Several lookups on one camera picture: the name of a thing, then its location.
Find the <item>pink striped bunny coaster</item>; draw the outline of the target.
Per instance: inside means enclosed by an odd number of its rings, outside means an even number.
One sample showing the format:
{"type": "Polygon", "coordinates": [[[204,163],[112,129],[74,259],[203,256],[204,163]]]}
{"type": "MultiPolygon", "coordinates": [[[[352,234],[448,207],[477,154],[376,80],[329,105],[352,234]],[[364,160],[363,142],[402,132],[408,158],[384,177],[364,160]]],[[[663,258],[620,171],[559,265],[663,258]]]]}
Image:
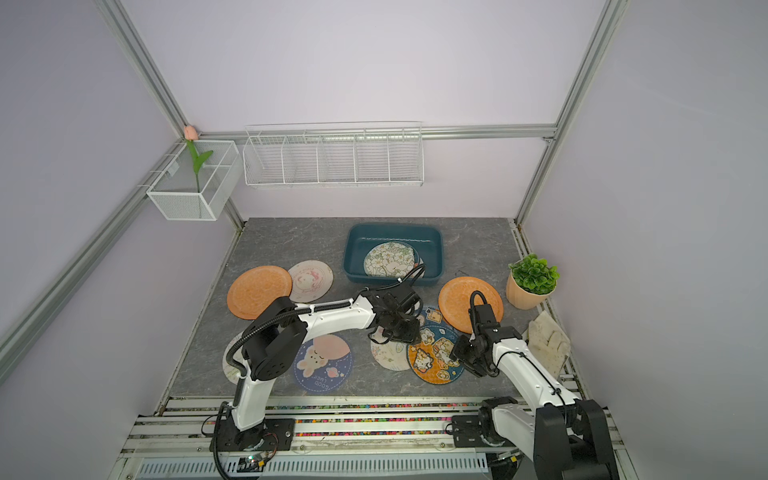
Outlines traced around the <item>pink striped bunny coaster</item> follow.
{"type": "Polygon", "coordinates": [[[322,298],[333,285],[331,268],[319,260],[306,260],[292,266],[290,299],[296,303],[312,303],[322,298]]]}

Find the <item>orange blue bears coaster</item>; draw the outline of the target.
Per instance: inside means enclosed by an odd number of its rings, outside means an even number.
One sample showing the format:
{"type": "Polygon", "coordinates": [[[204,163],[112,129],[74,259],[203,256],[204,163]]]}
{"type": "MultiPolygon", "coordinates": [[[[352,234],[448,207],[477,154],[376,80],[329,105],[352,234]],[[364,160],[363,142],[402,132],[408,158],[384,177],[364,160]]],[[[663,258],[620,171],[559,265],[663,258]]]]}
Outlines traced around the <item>orange blue bears coaster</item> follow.
{"type": "Polygon", "coordinates": [[[407,348],[411,370],[431,385],[447,385],[458,380],[464,367],[451,358],[459,335],[451,328],[425,324],[420,328],[420,341],[407,348]]]}

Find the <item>purple pink bunny coaster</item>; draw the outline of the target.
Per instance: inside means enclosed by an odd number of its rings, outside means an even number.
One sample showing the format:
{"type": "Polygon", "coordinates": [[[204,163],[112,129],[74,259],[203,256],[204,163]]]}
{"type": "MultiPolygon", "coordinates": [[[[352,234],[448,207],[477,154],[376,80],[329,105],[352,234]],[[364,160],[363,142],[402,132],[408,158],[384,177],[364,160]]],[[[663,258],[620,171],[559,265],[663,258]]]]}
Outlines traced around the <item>purple pink bunny coaster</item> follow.
{"type": "Polygon", "coordinates": [[[316,394],[340,388],[351,378],[352,370],[351,348],[337,335],[323,335],[304,343],[293,364],[299,386],[316,394]]]}

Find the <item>small blue coaster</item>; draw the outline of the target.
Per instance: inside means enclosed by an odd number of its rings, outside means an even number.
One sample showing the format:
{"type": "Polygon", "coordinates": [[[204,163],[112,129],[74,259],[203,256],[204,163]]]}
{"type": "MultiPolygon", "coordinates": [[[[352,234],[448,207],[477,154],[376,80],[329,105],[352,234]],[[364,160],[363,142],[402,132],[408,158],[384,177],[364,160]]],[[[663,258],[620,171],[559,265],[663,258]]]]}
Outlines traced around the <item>small blue coaster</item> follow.
{"type": "Polygon", "coordinates": [[[441,311],[435,307],[425,307],[418,315],[418,319],[421,327],[444,322],[441,311]]]}

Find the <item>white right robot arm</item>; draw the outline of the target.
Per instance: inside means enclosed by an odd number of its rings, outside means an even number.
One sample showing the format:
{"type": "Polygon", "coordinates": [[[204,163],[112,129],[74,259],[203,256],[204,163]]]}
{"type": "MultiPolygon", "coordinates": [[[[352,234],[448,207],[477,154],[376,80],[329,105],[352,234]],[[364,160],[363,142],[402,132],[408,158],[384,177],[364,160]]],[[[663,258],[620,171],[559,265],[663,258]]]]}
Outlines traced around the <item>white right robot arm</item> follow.
{"type": "Polygon", "coordinates": [[[481,402],[473,415],[448,425],[460,448],[514,446],[532,461],[539,479],[617,479],[618,467],[603,408],[567,390],[534,357],[513,327],[492,307],[468,309],[470,336],[459,338],[451,358],[477,377],[506,376],[525,403],[511,397],[481,402]]]}

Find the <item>green potted plant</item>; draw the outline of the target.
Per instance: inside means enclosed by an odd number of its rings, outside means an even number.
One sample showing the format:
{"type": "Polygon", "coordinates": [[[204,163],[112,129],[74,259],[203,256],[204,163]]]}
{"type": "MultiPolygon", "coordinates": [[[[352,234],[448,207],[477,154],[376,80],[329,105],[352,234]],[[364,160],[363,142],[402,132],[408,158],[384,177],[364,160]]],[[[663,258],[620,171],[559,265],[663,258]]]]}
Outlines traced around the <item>green potted plant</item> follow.
{"type": "Polygon", "coordinates": [[[536,254],[529,254],[508,267],[506,296],[519,310],[533,309],[546,300],[556,289],[560,277],[557,266],[536,254]]]}

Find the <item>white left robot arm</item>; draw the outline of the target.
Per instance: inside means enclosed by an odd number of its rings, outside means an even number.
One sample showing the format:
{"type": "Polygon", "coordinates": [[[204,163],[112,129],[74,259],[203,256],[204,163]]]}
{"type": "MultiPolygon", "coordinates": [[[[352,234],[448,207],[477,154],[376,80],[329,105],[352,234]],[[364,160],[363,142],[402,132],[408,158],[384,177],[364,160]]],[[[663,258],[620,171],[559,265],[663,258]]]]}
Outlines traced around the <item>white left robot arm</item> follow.
{"type": "Polygon", "coordinates": [[[228,349],[225,361],[238,371],[231,404],[239,432],[259,427],[274,381],[290,369],[306,342],[347,330],[382,330],[384,339],[415,343],[420,339],[418,310],[423,305],[412,286],[364,288],[351,298],[319,304],[279,297],[228,349]]]}

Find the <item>pink artificial tulip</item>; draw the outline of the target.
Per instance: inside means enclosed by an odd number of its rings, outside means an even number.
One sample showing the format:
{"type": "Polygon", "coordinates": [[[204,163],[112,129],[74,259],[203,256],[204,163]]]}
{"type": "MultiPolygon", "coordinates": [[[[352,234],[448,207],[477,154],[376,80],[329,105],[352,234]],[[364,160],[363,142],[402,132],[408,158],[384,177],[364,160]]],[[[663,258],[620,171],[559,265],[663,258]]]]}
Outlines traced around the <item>pink artificial tulip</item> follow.
{"type": "Polygon", "coordinates": [[[199,134],[197,130],[191,126],[186,125],[183,129],[185,143],[190,158],[192,159],[192,169],[195,176],[196,190],[201,192],[199,173],[203,165],[213,155],[211,150],[200,152],[197,148],[196,142],[199,140],[199,134]]]}

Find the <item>teal plastic storage box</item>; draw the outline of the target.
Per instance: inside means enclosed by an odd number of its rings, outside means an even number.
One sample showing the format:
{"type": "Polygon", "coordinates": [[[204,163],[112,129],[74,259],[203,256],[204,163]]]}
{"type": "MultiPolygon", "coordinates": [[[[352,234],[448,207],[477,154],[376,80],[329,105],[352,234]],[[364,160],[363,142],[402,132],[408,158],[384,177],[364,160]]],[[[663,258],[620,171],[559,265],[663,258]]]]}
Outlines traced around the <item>teal plastic storage box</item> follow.
{"type": "Polygon", "coordinates": [[[355,283],[385,284],[424,265],[416,285],[432,286],[444,271],[443,238],[432,226],[359,223],[347,236],[343,270],[355,283]]]}

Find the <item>white pink floral coaster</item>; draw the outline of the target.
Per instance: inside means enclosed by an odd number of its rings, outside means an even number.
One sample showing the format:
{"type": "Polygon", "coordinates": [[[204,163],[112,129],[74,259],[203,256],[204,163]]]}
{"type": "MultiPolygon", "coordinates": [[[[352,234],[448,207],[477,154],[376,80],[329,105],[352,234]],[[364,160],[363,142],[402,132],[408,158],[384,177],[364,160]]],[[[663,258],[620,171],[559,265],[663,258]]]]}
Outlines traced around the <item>white pink floral coaster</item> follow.
{"type": "MultiPolygon", "coordinates": [[[[222,370],[223,370],[223,373],[224,373],[225,377],[227,378],[227,380],[230,383],[232,383],[234,385],[236,385],[238,383],[238,381],[239,381],[240,372],[239,372],[239,370],[236,367],[230,365],[227,362],[227,354],[228,354],[229,350],[233,347],[233,345],[240,339],[240,337],[241,337],[241,333],[235,335],[230,340],[230,342],[227,344],[226,348],[224,349],[224,352],[223,352],[223,355],[222,355],[222,361],[221,361],[222,370]]],[[[242,365],[244,365],[244,358],[243,358],[243,355],[242,355],[242,349],[238,349],[235,352],[235,354],[233,355],[233,360],[238,362],[238,363],[240,363],[240,364],[242,364],[242,365]]]]}

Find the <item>white mesh box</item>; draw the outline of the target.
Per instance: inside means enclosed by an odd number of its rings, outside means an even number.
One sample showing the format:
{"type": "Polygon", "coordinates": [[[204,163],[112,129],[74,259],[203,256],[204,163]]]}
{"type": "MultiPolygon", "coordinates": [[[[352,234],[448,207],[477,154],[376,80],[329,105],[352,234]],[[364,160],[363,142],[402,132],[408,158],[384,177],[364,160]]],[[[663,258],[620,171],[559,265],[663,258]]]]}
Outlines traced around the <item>white mesh box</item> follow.
{"type": "Polygon", "coordinates": [[[168,220],[217,220],[243,175],[243,160],[235,142],[201,140],[196,145],[200,152],[213,152],[199,173],[200,193],[186,146],[173,155],[147,189],[150,200],[168,220]]]}

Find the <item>white butterfly coaster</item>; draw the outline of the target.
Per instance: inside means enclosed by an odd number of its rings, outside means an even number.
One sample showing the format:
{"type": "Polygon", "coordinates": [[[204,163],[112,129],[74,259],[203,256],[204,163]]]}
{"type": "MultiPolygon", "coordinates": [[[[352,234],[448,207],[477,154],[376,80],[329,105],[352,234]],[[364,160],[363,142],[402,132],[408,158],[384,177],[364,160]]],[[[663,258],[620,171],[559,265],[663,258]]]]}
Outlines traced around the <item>white butterfly coaster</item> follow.
{"type": "Polygon", "coordinates": [[[370,342],[370,350],[374,360],[383,368],[390,371],[410,370],[407,356],[407,344],[389,341],[387,343],[370,342]]]}

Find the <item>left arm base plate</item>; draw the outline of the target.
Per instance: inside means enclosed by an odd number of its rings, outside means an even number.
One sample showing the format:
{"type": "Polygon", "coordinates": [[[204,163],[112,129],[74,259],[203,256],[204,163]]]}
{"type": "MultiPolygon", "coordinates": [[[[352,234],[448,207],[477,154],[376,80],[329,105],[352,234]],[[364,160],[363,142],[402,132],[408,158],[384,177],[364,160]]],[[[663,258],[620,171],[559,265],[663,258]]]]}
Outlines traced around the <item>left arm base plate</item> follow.
{"type": "Polygon", "coordinates": [[[287,451],[291,448],[296,422],[290,418],[265,418],[251,429],[240,431],[234,420],[217,421],[209,450],[221,452],[287,451]]]}

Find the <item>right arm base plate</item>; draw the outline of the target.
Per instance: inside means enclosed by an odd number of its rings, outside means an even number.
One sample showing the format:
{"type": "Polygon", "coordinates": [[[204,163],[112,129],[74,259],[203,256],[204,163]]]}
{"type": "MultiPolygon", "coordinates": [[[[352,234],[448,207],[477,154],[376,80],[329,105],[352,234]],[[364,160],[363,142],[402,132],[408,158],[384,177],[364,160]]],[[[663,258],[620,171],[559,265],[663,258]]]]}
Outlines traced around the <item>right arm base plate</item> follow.
{"type": "Polygon", "coordinates": [[[502,445],[504,440],[498,441],[491,427],[490,420],[481,414],[454,415],[446,427],[446,431],[450,432],[454,446],[458,448],[502,445]]]}

